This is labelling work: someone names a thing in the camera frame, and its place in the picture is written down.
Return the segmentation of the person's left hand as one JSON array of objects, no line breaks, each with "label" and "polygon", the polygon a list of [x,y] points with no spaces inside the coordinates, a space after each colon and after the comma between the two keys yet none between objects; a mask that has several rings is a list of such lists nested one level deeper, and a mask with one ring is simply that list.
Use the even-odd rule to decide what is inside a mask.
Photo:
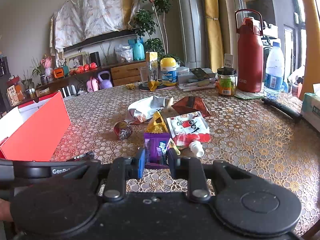
[{"label": "person's left hand", "polygon": [[0,221],[13,221],[10,213],[10,202],[3,199],[0,199]]}]

